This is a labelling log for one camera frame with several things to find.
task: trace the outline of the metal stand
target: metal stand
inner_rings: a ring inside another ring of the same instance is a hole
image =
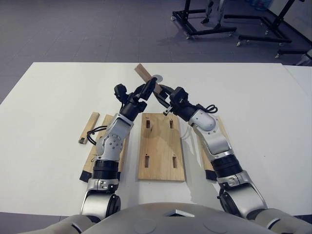
[[[304,55],[307,52],[307,50],[278,50],[275,58],[278,59],[281,55]]]
[[[280,46],[283,43],[291,43],[292,40],[289,39],[281,30],[279,30],[279,25],[284,20],[285,14],[288,12],[292,4],[295,0],[288,0],[286,5],[284,6],[281,13],[276,17],[274,22],[271,22],[268,18],[262,16],[245,16],[245,15],[224,15],[225,19],[253,19],[253,20],[261,20],[263,24],[265,24],[268,30],[265,32],[265,35],[268,35],[269,32],[273,32],[277,38],[271,37],[255,37],[249,35],[239,35],[237,46],[240,46],[243,40],[257,40],[257,41],[267,41],[267,42],[278,42]]]
[[[171,21],[177,20],[179,24],[184,28],[187,32],[186,39],[189,39],[190,36],[194,35],[206,35],[206,34],[215,34],[215,33],[225,33],[230,32],[229,36],[236,31],[236,27],[224,27],[221,28],[219,24],[216,25],[214,29],[210,30],[202,30],[197,31],[190,22],[188,22],[189,14],[196,14],[196,13],[205,13],[205,9],[197,9],[197,10],[190,10],[190,3],[191,0],[185,1],[185,6],[183,11],[173,11],[171,16]]]

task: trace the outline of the gray floor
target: gray floor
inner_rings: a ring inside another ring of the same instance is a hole
[[[192,0],[191,8],[203,8],[206,0]],[[277,43],[251,42],[236,47],[239,34],[264,34],[257,20],[225,19],[223,25],[237,32],[185,39],[173,10],[184,0],[1,0],[0,1],[0,103],[32,62],[281,62],[295,63],[300,56],[274,56]],[[273,16],[253,10],[243,0],[228,0],[226,13]],[[202,15],[190,19],[195,28]],[[215,9],[212,14],[215,22]],[[310,45],[285,25],[293,39],[287,49]],[[59,216],[0,213],[1,233],[45,227]]]

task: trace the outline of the wooden board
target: wooden board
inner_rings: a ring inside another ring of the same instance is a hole
[[[149,72],[143,67],[141,63],[136,66],[135,71],[145,81],[145,83],[147,83],[152,78],[151,74],[149,74]],[[154,92],[159,94],[161,90],[162,89],[160,85],[156,83]]]
[[[84,129],[83,129],[83,131],[79,137],[78,142],[80,144],[86,144],[88,142],[87,132],[94,128],[95,124],[97,123],[98,117],[99,117],[98,112],[92,112],[86,126],[84,127]]]
[[[216,116],[216,118],[219,121],[219,128],[220,128],[221,132],[223,133],[225,138],[229,141],[229,137],[228,137],[228,135],[224,129],[224,126],[223,126],[223,123],[222,123],[220,116]],[[202,141],[199,139],[199,137],[197,137],[197,141],[198,141],[199,146],[200,146],[200,154],[201,154],[204,170],[206,171],[206,178],[216,181],[216,175],[215,175],[214,168],[208,159],[208,156],[204,150],[204,147],[202,146]]]
[[[112,119],[113,119],[113,116],[106,115],[104,118],[104,121],[102,123],[102,126],[108,125],[112,121]],[[97,137],[96,137],[96,141],[99,140],[100,137],[104,136],[105,133],[106,133],[106,130],[98,132]],[[122,172],[123,162],[124,162],[125,154],[126,154],[127,148],[128,148],[128,142],[129,142],[129,136],[127,136],[123,141],[123,148],[120,152],[120,160],[119,160],[119,164],[118,164],[118,171],[119,172]],[[82,173],[80,176],[80,180],[82,180],[84,182],[88,182],[88,180],[91,178],[92,172],[93,172],[93,166],[94,166],[94,158],[96,156],[97,156],[96,146],[93,145],[91,148],[91,151],[88,155],[88,158],[87,158],[87,160],[83,166]]]
[[[142,114],[138,179],[185,180],[175,115]]]

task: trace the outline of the light wood panel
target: light wood panel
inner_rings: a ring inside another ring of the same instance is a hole
[[[80,144],[86,144],[88,142],[87,132],[94,128],[95,124],[97,123],[98,117],[99,117],[98,112],[92,112],[86,126],[84,127],[84,129],[83,129],[83,131],[79,137],[78,142]]]
[[[113,116],[111,115],[106,115],[104,118],[104,121],[102,122],[102,126],[103,125],[108,125],[113,119]],[[100,137],[104,136],[106,133],[106,130],[100,131],[97,133],[97,137],[96,137],[96,141],[99,140]],[[118,171],[122,172],[122,167],[123,167],[123,162],[124,162],[124,158],[125,158],[125,154],[127,152],[127,148],[128,148],[128,142],[129,142],[129,136],[127,136],[124,141],[123,141],[123,148],[120,152],[120,160],[119,160],[119,164],[118,164]],[[91,178],[92,176],[92,172],[93,172],[93,166],[94,166],[94,158],[97,156],[97,151],[96,151],[96,146],[93,145],[91,148],[91,151],[88,155],[88,158],[83,166],[82,169],[82,173],[80,176],[80,180],[84,181],[84,182],[88,182],[89,178]]]
[[[184,181],[178,119],[142,114],[138,179]]]

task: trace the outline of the wooden piece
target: wooden piece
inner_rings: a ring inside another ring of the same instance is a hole
[[[135,71],[145,81],[145,83],[147,83],[152,78],[151,74],[149,74],[149,72],[143,67],[141,63],[136,66]],[[161,90],[162,89],[160,85],[156,83],[154,92],[159,94]]]
[[[99,117],[99,113],[98,112],[92,112],[86,126],[84,127],[81,136],[79,137],[79,143],[80,144],[86,144],[88,142],[87,139],[87,132],[92,130],[95,126],[95,124],[97,123]]]
[[[112,121],[112,119],[113,119],[113,116],[106,115],[102,125],[108,125]],[[105,133],[106,133],[106,130],[98,132],[97,137],[96,137],[96,141],[99,140],[100,137],[104,136]],[[122,171],[125,154],[126,154],[127,148],[128,148],[128,142],[129,142],[129,136],[127,136],[123,141],[123,148],[120,152],[120,158],[119,158],[119,164],[118,164],[118,171],[119,172]],[[83,166],[82,173],[80,176],[80,180],[82,180],[84,182],[88,182],[89,178],[91,178],[92,171],[93,171],[93,165],[94,165],[94,158],[96,156],[97,156],[96,146],[93,145],[91,148],[91,151],[88,155],[88,158],[87,158],[87,160]]]
[[[142,114],[138,179],[185,180],[175,115]]]
[[[220,118],[220,116],[216,116],[216,118],[218,119],[219,121],[219,128],[221,130],[221,132],[223,133],[223,135],[225,136],[225,138],[229,141],[229,137],[224,129],[224,126],[223,126],[223,123],[222,123],[222,120]],[[202,161],[203,161],[203,167],[204,167],[204,170],[206,171],[206,178],[207,179],[210,179],[210,180],[216,180],[216,176],[215,176],[215,171],[214,171],[214,168],[213,166],[211,165],[211,162],[209,161],[208,159],[208,156],[204,150],[204,147],[202,145],[202,141],[199,139],[199,137],[197,137],[197,141],[200,145],[200,154],[201,154],[201,158],[202,158]]]

